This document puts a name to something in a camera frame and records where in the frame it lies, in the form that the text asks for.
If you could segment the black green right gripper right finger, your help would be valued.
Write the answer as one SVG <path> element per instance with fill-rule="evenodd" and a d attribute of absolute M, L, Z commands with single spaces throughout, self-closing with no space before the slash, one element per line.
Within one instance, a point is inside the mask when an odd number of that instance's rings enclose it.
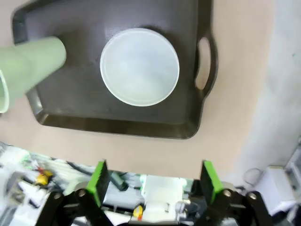
<path fill-rule="evenodd" d="M 239 226 L 272 226 L 261 194 L 251 191 L 242 195 L 224 188 L 211 161 L 203 161 L 199 180 L 207 209 L 199 218 L 200 226 L 219 226 L 226 218 Z"/>

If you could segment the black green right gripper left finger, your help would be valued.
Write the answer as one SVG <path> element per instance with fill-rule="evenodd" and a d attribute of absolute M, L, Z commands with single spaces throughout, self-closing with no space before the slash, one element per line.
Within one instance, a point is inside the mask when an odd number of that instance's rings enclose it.
<path fill-rule="evenodd" d="M 101 209 L 109 181 L 107 163 L 100 161 L 85 188 L 69 195 L 51 192 L 43 207 L 43 225 L 70 226 L 78 217 L 85 217 L 91 226 L 113 225 Z"/>

